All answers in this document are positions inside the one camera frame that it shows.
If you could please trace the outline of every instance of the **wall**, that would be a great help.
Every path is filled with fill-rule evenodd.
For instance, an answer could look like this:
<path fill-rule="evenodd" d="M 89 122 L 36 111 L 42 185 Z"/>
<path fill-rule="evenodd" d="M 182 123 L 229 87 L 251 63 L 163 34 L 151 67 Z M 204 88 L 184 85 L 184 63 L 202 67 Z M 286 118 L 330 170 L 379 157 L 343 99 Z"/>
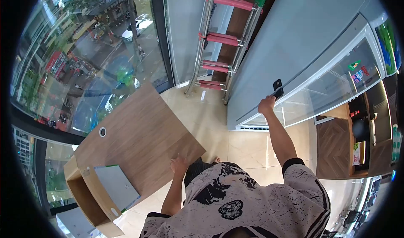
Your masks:
<path fill-rule="evenodd" d="M 175 84 L 189 81 L 192 77 L 204 3 L 205 0 L 167 0 L 167 32 Z M 233 7 L 218 4 L 209 30 L 226 33 L 232 12 Z M 220 48 L 221 44 L 208 43 L 203 59 L 216 61 Z M 200 71 L 199 75 L 203 74 L 206 71 Z"/>

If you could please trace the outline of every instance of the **refrigerator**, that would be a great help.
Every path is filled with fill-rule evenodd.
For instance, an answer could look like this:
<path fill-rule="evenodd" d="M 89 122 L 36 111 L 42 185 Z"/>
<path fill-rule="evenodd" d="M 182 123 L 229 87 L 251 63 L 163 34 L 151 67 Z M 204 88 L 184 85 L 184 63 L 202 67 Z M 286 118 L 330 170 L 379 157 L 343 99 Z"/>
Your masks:
<path fill-rule="evenodd" d="M 397 74 L 400 48 L 379 0 L 275 0 L 236 76 L 229 130 L 266 131 L 257 111 L 280 79 L 284 127 L 334 109 Z"/>

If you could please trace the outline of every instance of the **glass door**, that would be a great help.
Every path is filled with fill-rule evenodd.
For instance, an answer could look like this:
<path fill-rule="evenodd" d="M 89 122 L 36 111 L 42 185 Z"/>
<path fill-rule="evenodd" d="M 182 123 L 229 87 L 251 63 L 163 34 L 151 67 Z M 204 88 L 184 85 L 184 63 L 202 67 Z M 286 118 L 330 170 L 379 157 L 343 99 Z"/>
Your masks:
<path fill-rule="evenodd" d="M 348 102 L 384 78 L 382 57 L 368 24 L 344 47 L 310 78 L 301 81 L 298 77 L 286 85 L 284 96 L 274 108 L 284 127 Z M 267 128 L 263 119 L 261 114 L 257 114 L 240 127 Z"/>

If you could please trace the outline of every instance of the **stainless steel ladder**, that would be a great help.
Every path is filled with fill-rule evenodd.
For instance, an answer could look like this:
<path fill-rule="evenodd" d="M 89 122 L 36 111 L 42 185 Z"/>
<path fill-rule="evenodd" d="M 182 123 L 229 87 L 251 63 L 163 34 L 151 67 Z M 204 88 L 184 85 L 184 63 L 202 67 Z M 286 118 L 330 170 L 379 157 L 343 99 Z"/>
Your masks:
<path fill-rule="evenodd" d="M 240 38 L 235 36 L 230 36 L 221 33 L 209 32 L 209 22 L 212 17 L 212 9 L 214 8 L 214 4 L 224 4 L 232 7 L 237 7 L 241 9 L 245 9 L 250 11 L 250 15 L 247 19 L 247 23 L 244 27 L 243 34 Z M 240 66 L 241 60 L 244 56 L 244 53 L 247 49 L 248 43 L 250 41 L 251 35 L 255 29 L 256 23 L 258 21 L 259 15 L 262 13 L 262 7 L 265 3 L 265 0 L 254 0 L 254 3 L 250 3 L 244 0 L 206 0 L 204 9 L 202 12 L 202 20 L 199 27 L 199 42 L 198 49 L 195 60 L 195 68 L 194 73 L 192 75 L 191 80 L 189 81 L 188 87 L 185 91 L 185 95 L 188 97 L 194 85 L 200 85 L 204 88 L 214 89 L 214 90 L 222 90 L 225 91 L 224 101 L 227 104 L 229 99 L 229 89 L 231 85 L 231 81 L 233 76 L 237 73 L 237 69 Z M 235 56 L 233 58 L 233 62 L 231 64 L 221 63 L 210 60 L 201 60 L 202 52 L 205 48 L 205 42 L 211 41 L 216 43 L 224 43 L 232 46 L 237 46 L 237 50 Z M 199 69 L 210 69 L 213 71 L 226 72 L 226 82 L 218 82 L 218 81 L 206 81 L 206 80 L 197 80 Z"/>

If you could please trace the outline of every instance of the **glass window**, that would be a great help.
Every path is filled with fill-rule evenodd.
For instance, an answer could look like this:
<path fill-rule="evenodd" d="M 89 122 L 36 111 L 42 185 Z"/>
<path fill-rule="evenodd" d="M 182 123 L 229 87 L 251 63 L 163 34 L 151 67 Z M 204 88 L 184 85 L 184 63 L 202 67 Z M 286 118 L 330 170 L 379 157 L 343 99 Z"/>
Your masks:
<path fill-rule="evenodd" d="M 151 0 L 39 0 L 16 57 L 13 104 L 83 136 L 141 83 L 168 81 Z"/>
<path fill-rule="evenodd" d="M 74 198 L 66 185 L 63 166 L 73 155 L 71 146 L 47 144 L 45 155 L 45 183 L 47 199 L 51 208 L 74 203 Z"/>
<path fill-rule="evenodd" d="M 29 147 L 25 148 L 25 145 L 20 145 L 17 144 L 17 142 L 21 142 L 18 137 L 21 136 L 21 134 L 16 130 L 13 129 L 13 136 L 14 136 L 14 141 L 16 143 L 16 151 L 18 158 L 20 160 L 23 174 L 25 175 L 25 178 L 27 180 L 28 187 L 31 190 L 31 193 L 35 199 L 35 202 L 40 206 L 40 200 L 38 197 L 38 186 L 37 186 L 37 180 L 36 180 L 36 169 L 35 169 L 35 139 L 34 137 L 25 135 L 27 139 L 29 139 L 32 144 L 30 144 Z"/>

